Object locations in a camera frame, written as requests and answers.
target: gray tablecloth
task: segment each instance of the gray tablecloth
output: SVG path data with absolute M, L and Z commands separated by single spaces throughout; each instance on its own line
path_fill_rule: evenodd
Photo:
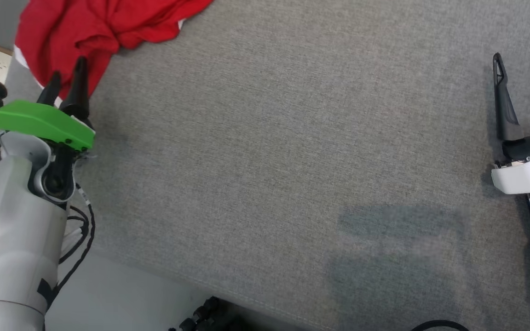
M 530 135 L 530 1 L 216 0 L 91 98 L 95 246 L 312 329 L 530 330 L 495 52 Z

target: green plastic part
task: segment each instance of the green plastic part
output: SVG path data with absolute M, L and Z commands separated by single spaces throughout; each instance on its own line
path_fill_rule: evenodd
M 59 109 L 15 100 L 0 108 L 0 130 L 16 131 L 69 145 L 76 151 L 93 147 L 95 131 Z

